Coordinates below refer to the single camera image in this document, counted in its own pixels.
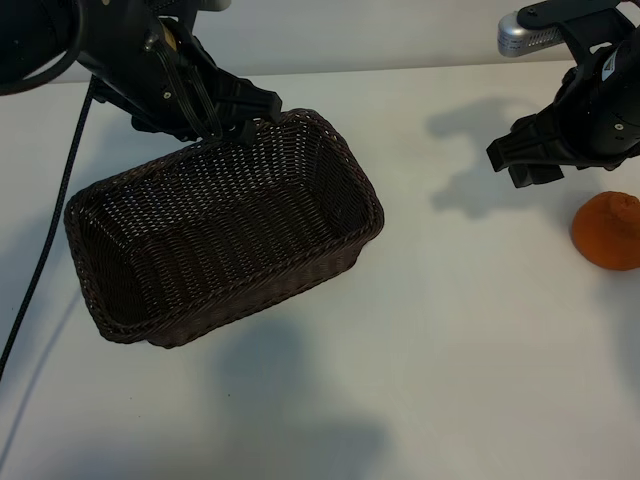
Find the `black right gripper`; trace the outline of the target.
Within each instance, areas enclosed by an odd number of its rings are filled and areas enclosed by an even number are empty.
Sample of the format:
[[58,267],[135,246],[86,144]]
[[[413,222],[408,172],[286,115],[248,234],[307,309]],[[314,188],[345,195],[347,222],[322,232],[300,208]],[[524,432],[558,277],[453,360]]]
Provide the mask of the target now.
[[612,170],[639,154],[639,39],[584,53],[549,110],[518,119],[487,147],[494,171],[509,167],[516,188],[563,179],[558,165]]

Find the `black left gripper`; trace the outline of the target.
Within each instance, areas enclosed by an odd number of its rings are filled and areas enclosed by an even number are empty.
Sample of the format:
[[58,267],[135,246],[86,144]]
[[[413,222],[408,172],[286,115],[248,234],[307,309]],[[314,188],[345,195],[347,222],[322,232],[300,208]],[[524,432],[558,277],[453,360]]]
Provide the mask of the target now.
[[99,80],[95,99],[129,113],[134,129],[193,141],[220,138],[222,123],[223,142],[250,146],[253,120],[280,121],[279,95],[248,79],[217,69],[212,95],[205,89],[214,63],[192,30],[199,11],[221,10],[221,2],[86,1],[84,8],[79,63]]

